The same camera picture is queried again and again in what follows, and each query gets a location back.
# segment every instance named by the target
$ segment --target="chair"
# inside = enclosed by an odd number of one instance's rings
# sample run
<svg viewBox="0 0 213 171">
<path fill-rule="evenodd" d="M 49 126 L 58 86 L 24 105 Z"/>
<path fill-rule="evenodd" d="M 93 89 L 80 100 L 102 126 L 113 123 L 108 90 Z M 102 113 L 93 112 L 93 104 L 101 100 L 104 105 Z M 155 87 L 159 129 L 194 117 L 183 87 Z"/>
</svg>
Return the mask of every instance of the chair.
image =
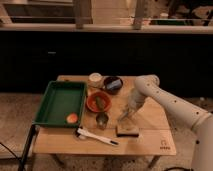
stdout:
<svg viewBox="0 0 213 171">
<path fill-rule="evenodd" d="M 185 15 L 186 19 L 201 19 L 196 16 L 193 11 L 201 6 L 213 6 L 213 0 L 169 0 L 168 3 L 170 4 L 169 18 L 171 18 L 177 12 L 180 5 L 184 5 L 187 9 L 189 9 L 187 14 L 183 14 Z M 209 13 L 207 19 L 210 20 L 211 18 L 212 11 Z"/>
</svg>

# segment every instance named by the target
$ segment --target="black wall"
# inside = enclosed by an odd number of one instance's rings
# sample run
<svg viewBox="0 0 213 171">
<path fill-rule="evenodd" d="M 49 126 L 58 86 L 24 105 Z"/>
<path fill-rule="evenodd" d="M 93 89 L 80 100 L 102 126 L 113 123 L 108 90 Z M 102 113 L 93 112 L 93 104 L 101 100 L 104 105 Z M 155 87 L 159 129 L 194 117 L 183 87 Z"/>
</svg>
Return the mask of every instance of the black wall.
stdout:
<svg viewBox="0 0 213 171">
<path fill-rule="evenodd" d="M 60 74 L 156 74 L 179 96 L 213 97 L 213 35 L 0 32 L 0 91 L 43 92 Z"/>
</svg>

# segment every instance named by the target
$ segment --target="green tray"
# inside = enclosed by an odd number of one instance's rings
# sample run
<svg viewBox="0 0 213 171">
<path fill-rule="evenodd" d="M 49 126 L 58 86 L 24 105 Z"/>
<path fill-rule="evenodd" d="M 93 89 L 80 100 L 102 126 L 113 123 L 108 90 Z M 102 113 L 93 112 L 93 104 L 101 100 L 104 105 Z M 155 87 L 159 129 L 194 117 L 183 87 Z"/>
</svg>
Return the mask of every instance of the green tray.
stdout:
<svg viewBox="0 0 213 171">
<path fill-rule="evenodd" d="M 45 91 L 34 124 L 44 127 L 78 127 L 84 109 L 85 82 L 51 81 Z M 70 113 L 78 115 L 76 123 L 67 123 Z"/>
</svg>

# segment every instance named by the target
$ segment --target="bowl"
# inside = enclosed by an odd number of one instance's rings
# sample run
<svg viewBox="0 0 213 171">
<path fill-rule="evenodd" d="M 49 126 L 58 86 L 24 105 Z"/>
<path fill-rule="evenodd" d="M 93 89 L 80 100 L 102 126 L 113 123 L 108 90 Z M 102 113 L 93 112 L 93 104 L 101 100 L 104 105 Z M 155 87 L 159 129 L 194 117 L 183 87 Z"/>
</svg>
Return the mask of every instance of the bowl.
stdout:
<svg viewBox="0 0 213 171">
<path fill-rule="evenodd" d="M 117 94 L 123 87 L 123 81 L 117 76 L 109 76 L 104 79 L 104 90 L 111 95 Z"/>
<path fill-rule="evenodd" d="M 100 101 L 102 103 L 103 110 L 100 110 L 100 107 L 98 107 L 96 104 L 97 97 L 100 99 Z M 91 110 L 92 112 L 95 112 L 95 113 L 106 112 L 111 107 L 111 100 L 105 92 L 98 91 L 87 97 L 86 104 L 87 104 L 87 107 L 89 108 L 89 110 Z"/>
</svg>

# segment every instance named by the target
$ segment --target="floor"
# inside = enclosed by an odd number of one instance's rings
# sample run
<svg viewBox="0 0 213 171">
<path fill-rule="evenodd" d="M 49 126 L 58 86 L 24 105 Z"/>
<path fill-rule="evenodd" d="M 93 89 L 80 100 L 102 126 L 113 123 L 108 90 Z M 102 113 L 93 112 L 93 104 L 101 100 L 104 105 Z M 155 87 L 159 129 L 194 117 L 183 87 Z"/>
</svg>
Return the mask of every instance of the floor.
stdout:
<svg viewBox="0 0 213 171">
<path fill-rule="evenodd" d="M 17 155 L 21 154 L 27 131 L 38 110 L 42 94 L 0 93 L 0 140 Z M 186 100 L 213 111 L 213 99 L 187 98 Z M 173 138 L 177 148 L 176 156 L 161 157 L 152 171 L 162 171 L 173 166 L 190 167 L 195 135 L 179 120 L 167 114 Z M 0 156 L 9 153 L 0 146 Z M 76 170 L 76 171 L 141 171 L 147 170 L 152 157 L 113 157 L 113 156 L 69 156 L 59 155 L 66 164 L 61 168 L 50 155 L 35 155 L 34 164 L 28 162 L 26 168 L 40 170 Z M 17 163 L 11 160 L 0 160 L 1 171 L 17 170 Z"/>
</svg>

